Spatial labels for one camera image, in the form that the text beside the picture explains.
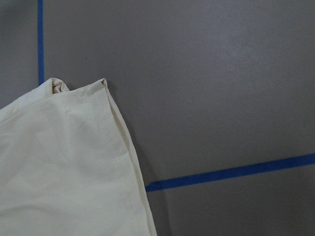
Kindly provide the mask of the cream long-sleeve graphic t-shirt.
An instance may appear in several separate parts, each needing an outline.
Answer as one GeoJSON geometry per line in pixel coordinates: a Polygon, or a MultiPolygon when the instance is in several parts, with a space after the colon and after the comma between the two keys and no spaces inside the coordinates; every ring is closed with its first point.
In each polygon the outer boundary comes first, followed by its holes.
{"type": "Polygon", "coordinates": [[[3,236],[154,236],[137,153],[105,79],[57,78],[0,111],[3,236]]]}

